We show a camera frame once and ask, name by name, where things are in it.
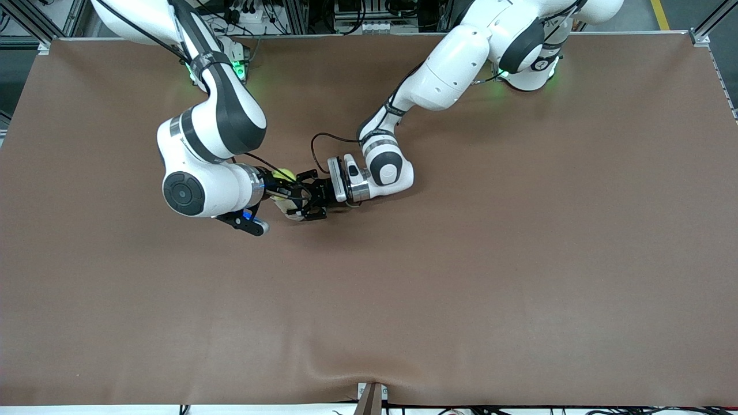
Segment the grey mount bracket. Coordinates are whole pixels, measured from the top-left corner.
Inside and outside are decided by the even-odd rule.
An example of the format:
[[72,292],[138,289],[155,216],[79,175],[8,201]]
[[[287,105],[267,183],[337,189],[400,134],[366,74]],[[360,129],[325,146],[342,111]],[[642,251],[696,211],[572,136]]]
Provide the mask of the grey mount bracket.
[[357,399],[353,415],[385,415],[383,406],[388,399],[387,387],[380,383],[359,383]]

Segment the aluminium frame post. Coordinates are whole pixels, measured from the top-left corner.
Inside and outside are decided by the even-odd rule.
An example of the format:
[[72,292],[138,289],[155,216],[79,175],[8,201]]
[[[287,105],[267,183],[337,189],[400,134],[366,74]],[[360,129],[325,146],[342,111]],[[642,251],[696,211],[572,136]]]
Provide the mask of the aluminium frame post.
[[691,27],[690,38],[694,47],[708,47],[709,34],[736,7],[738,0],[721,0],[720,4],[696,27]]
[[0,50],[40,50],[82,34],[89,0],[0,0]]

